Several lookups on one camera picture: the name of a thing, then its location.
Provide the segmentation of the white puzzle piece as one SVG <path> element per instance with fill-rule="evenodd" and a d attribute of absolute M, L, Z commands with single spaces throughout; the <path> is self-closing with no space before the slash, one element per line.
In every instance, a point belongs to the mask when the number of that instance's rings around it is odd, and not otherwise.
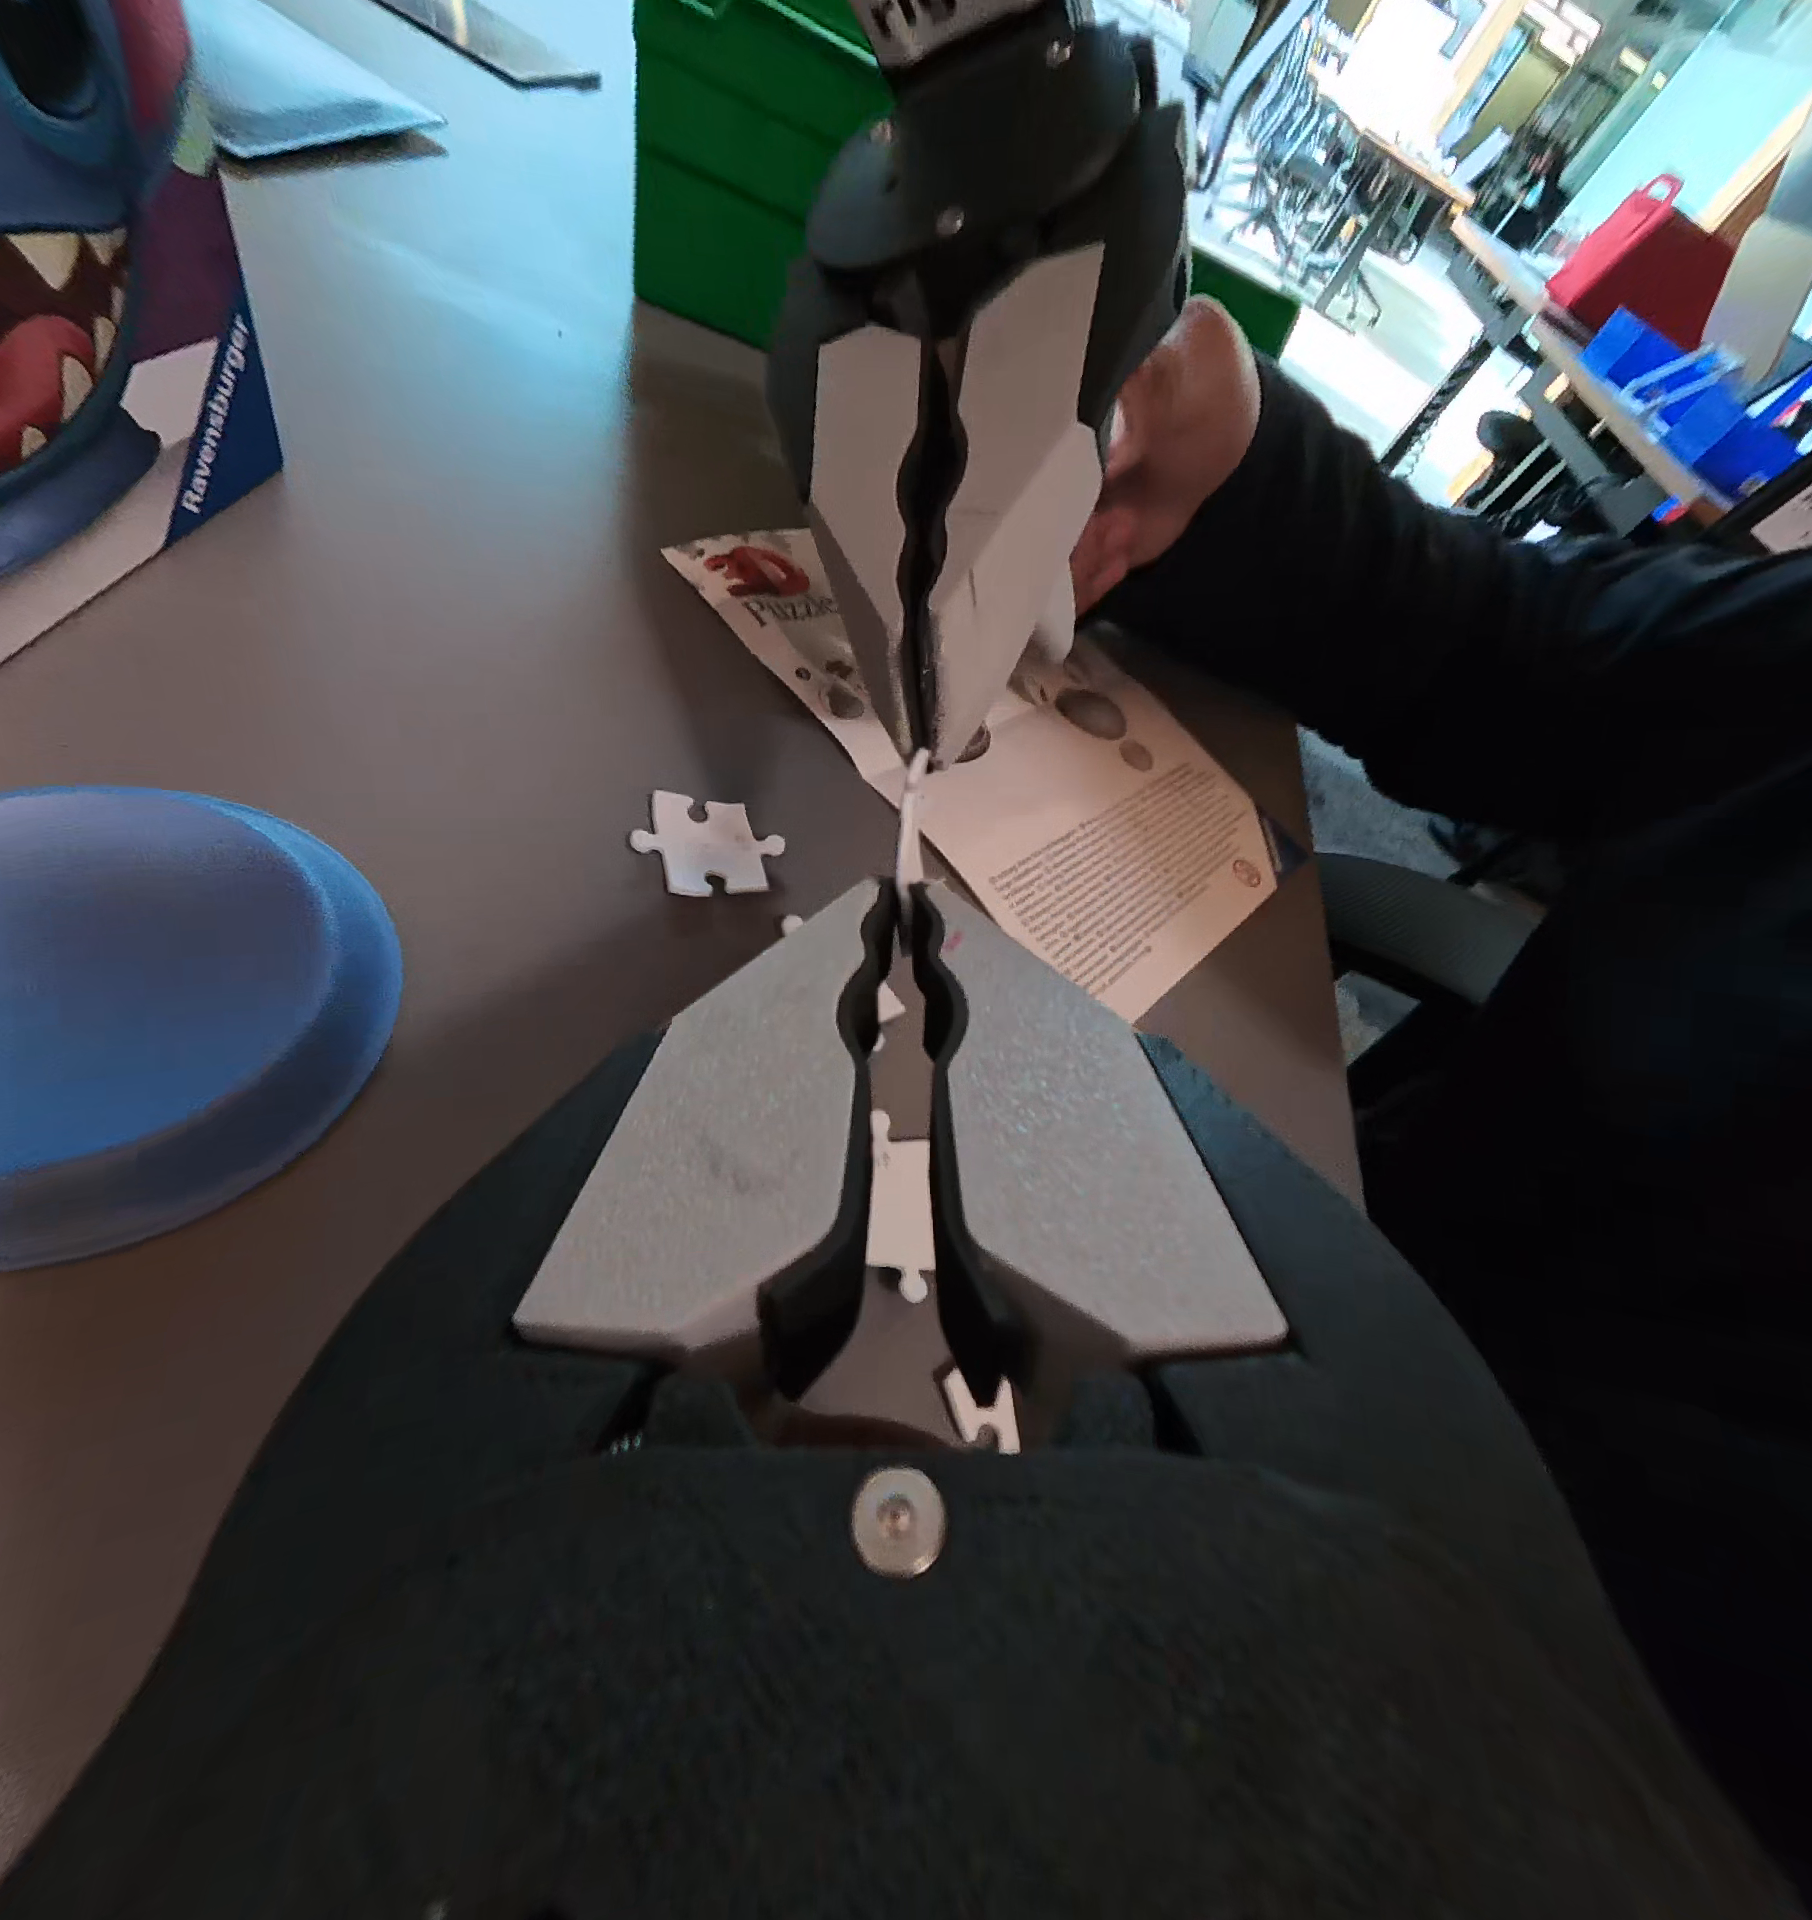
<path fill-rule="evenodd" d="M 870 1112 L 866 1263 L 909 1307 L 932 1298 L 938 1267 L 929 1166 L 927 1140 L 893 1140 L 891 1116 Z"/>
<path fill-rule="evenodd" d="M 670 789 L 653 789 L 649 824 L 630 828 L 628 845 L 660 860 L 666 890 L 681 900 L 763 896 L 767 861 L 787 851 L 783 834 L 751 828 L 745 803 L 702 803 Z"/>
<path fill-rule="evenodd" d="M 990 1397 L 980 1397 L 962 1367 L 951 1361 L 942 1369 L 940 1387 L 957 1443 L 973 1452 L 1022 1452 L 1012 1380 L 998 1380 Z"/>

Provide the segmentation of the paper instruction leaflet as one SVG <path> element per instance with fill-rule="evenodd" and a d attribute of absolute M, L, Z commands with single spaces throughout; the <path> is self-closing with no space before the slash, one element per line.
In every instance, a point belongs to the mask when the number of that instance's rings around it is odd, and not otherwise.
<path fill-rule="evenodd" d="M 662 557 L 897 803 L 877 717 L 812 535 L 684 541 Z M 1248 791 L 1111 650 L 1026 664 L 962 760 L 929 777 L 921 834 L 990 919 L 1140 1021 L 1302 861 Z"/>

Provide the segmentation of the blue plastic bin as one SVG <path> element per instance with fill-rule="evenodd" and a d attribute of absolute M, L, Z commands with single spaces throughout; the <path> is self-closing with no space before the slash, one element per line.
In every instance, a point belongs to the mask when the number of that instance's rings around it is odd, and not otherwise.
<path fill-rule="evenodd" d="M 1711 493 L 1749 496 L 1803 452 L 1776 419 L 1749 408 L 1720 348 L 1684 351 L 1630 309 L 1614 311 L 1580 363 Z"/>

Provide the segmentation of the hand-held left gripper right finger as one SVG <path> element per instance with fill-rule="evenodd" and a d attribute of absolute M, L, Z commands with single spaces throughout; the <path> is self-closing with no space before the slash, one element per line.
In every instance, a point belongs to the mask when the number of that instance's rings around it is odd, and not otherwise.
<path fill-rule="evenodd" d="M 942 1332 L 969 1391 L 1285 1345 L 1133 1025 L 945 885 L 909 900 Z"/>

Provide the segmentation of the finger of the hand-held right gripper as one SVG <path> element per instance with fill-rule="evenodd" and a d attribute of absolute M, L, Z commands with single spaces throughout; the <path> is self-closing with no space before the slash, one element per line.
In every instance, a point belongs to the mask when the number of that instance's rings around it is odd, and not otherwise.
<path fill-rule="evenodd" d="M 929 567 L 942 373 L 915 334 L 861 323 L 816 361 L 807 511 L 870 707 L 901 755 L 936 751 Z"/>
<path fill-rule="evenodd" d="M 1029 653 L 1060 661 L 1072 648 L 1070 557 L 1104 479 L 1080 415 L 1104 252 L 1095 241 L 1034 261 L 966 328 L 965 463 L 926 605 L 932 755 L 966 749 Z"/>

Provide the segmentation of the red bag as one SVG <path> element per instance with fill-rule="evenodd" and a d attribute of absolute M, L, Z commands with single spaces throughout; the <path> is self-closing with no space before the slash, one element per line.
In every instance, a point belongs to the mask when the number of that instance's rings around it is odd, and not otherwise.
<path fill-rule="evenodd" d="M 1737 243 L 1686 214 L 1682 185 L 1662 172 L 1616 205 L 1550 276 L 1550 302 L 1592 332 L 1625 311 L 1679 348 L 1700 348 Z"/>

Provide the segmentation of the black flat bar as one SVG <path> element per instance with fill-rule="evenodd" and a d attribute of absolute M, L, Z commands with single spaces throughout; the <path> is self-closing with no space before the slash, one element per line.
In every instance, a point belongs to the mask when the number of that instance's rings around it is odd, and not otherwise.
<path fill-rule="evenodd" d="M 595 91 L 603 85 L 598 69 L 558 51 L 486 2 L 376 2 L 376 5 L 512 88 Z"/>

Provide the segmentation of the cartoon print puzzle box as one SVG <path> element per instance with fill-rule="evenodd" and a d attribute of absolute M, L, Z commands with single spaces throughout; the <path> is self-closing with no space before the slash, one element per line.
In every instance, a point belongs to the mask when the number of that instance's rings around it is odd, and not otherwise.
<path fill-rule="evenodd" d="M 0 2 L 0 666 L 284 467 L 178 2 Z"/>

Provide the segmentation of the green plastic bin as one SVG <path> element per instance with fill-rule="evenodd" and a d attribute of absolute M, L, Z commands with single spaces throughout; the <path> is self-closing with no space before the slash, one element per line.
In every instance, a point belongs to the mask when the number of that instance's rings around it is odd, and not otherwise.
<path fill-rule="evenodd" d="M 890 99 L 879 60 L 851 3 L 636 3 L 632 25 L 635 295 L 771 348 L 827 167 Z M 1188 245 L 1182 305 L 1218 301 L 1278 361 L 1301 301 Z M 966 328 L 926 340 L 955 402 Z"/>

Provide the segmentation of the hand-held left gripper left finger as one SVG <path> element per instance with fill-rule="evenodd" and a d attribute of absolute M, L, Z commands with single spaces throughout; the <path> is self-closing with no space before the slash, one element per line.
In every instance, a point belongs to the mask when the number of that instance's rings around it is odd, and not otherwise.
<path fill-rule="evenodd" d="M 521 1337 L 791 1402 L 822 1378 L 865 1301 L 893 929 L 893 883 L 861 880 L 666 1025 L 512 1312 Z"/>

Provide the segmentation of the person's right forearm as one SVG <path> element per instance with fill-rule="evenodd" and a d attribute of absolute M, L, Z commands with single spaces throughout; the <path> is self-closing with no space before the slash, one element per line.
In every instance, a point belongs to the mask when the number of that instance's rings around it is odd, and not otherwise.
<path fill-rule="evenodd" d="M 1358 757 L 1398 803 L 1599 837 L 1812 803 L 1812 551 L 1524 543 L 1433 506 L 1260 357 L 1254 445 L 1095 610 Z"/>

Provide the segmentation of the blue plastic bowl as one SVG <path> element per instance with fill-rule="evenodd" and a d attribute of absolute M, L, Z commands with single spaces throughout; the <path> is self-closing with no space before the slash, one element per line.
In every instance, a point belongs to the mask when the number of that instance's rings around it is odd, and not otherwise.
<path fill-rule="evenodd" d="M 130 784 L 0 792 L 0 1272 L 235 1202 L 384 1058 L 386 902 L 314 833 Z"/>

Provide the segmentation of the grey flat sheet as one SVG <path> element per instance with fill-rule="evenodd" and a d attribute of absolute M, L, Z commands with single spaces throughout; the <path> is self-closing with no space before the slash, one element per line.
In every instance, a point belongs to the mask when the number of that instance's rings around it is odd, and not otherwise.
<path fill-rule="evenodd" d="M 263 2 L 187 2 L 189 123 L 235 161 L 437 131 L 445 117 Z"/>

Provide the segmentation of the white background desk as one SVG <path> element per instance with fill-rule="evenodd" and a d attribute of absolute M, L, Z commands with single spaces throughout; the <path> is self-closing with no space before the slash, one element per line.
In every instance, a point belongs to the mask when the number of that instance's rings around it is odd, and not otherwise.
<path fill-rule="evenodd" d="M 1423 445 L 1455 398 L 1497 351 L 1530 344 L 1536 363 L 1517 393 L 1536 432 L 1532 445 L 1494 483 L 1474 487 L 1483 515 L 1527 515 L 1548 493 L 1576 487 L 1614 535 L 1662 517 L 1673 501 L 1696 526 L 1733 514 L 1733 501 L 1675 455 L 1647 404 L 1629 396 L 1586 359 L 1586 334 L 1550 299 L 1542 274 L 1466 214 L 1452 221 L 1455 257 L 1447 280 L 1467 302 L 1476 335 L 1407 424 L 1392 466 Z"/>

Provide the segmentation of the person's right hand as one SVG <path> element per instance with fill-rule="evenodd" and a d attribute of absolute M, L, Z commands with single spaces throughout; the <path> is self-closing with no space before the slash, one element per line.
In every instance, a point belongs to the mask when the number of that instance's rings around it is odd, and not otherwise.
<path fill-rule="evenodd" d="M 1070 561 L 1078 615 L 1182 541 L 1247 460 L 1262 402 L 1242 325 L 1218 301 L 1188 299 L 1118 396 L 1103 491 Z"/>

